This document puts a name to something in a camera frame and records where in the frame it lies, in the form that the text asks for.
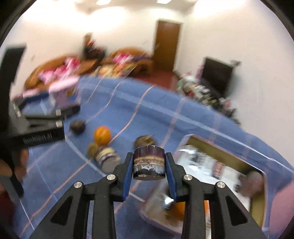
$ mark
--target black device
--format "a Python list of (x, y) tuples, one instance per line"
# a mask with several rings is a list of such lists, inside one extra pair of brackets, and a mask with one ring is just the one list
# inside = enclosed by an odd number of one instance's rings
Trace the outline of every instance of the black device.
[[(22, 109), (27, 103), (48, 97), (48, 93), (34, 97), (18, 97), (10, 101), (11, 83), (25, 47), (7, 49), (0, 66), (0, 158), (14, 171), (19, 163), (19, 150), (64, 139), (64, 126), (61, 110), (52, 115), (25, 115)], [(15, 174), (10, 182), (3, 182), (10, 197), (14, 192), (22, 196), (24, 190)]]
[[(186, 202), (182, 239), (205, 239), (204, 200), (209, 200), (212, 239), (265, 239), (261, 228), (223, 183), (202, 183), (165, 154), (171, 197)], [(74, 183), (37, 226), (30, 239), (86, 239), (90, 201), (94, 201), (92, 239), (116, 239), (113, 202), (126, 200), (133, 175), (133, 153), (113, 174), (98, 182)]]
[(234, 67), (230, 65), (206, 57), (200, 79), (201, 84), (206, 86), (216, 99), (225, 97), (233, 69)]

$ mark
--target pink package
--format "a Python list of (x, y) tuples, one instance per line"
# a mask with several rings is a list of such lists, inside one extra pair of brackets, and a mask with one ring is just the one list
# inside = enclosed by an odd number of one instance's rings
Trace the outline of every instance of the pink package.
[(115, 58), (113, 59), (113, 61), (115, 63), (119, 63), (122, 64), (124, 62), (128, 62), (131, 61), (133, 59), (133, 56), (129, 53), (121, 53), (119, 55), (116, 55)]
[(19, 97), (27, 98), (27, 97), (36, 96), (38, 94), (40, 94), (40, 90), (38, 88), (35, 88), (35, 89), (26, 90), (20, 94), (17, 94), (16, 96), (13, 97), (13, 99), (16, 99)]
[(70, 76), (54, 82), (49, 87), (51, 102), (56, 109), (79, 105), (81, 96), (78, 91), (79, 76)]
[(63, 80), (68, 76), (74, 74), (74, 72), (80, 67), (79, 58), (67, 57), (64, 61), (65, 65), (59, 66), (56, 69), (42, 71), (38, 78), (44, 82), (44, 84), (50, 83), (54, 79)]
[(45, 85), (54, 80), (55, 77), (54, 70), (41, 71), (38, 75), (39, 80), (43, 81)]
[(196, 72), (196, 78), (200, 79), (203, 73), (204, 65), (200, 65)]

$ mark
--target ceiling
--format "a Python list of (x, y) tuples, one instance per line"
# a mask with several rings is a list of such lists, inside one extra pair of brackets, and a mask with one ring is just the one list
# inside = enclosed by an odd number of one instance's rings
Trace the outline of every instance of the ceiling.
[(156, 6), (165, 7), (179, 11), (186, 11), (190, 8), (197, 0), (172, 0), (168, 4), (158, 4), (156, 0), (112, 0), (109, 4), (99, 6), (96, 4), (97, 0), (76, 0), (75, 5), (78, 10), (91, 14), (97, 9), (113, 6), (125, 6), (125, 5), (145, 5), (145, 6)]

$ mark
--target ceiling light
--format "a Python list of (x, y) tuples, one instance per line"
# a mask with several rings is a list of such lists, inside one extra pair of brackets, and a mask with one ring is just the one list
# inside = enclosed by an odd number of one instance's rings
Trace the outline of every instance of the ceiling light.
[(168, 4), (171, 0), (157, 0), (157, 3)]
[(97, 5), (102, 6), (102, 5), (107, 5), (111, 2), (111, 0), (98, 0), (96, 2)]

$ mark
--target television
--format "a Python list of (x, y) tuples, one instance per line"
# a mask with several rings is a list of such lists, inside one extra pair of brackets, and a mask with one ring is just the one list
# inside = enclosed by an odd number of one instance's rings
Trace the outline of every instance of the television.
[(206, 57), (201, 84), (205, 85), (215, 98), (225, 97), (233, 69), (233, 66)]

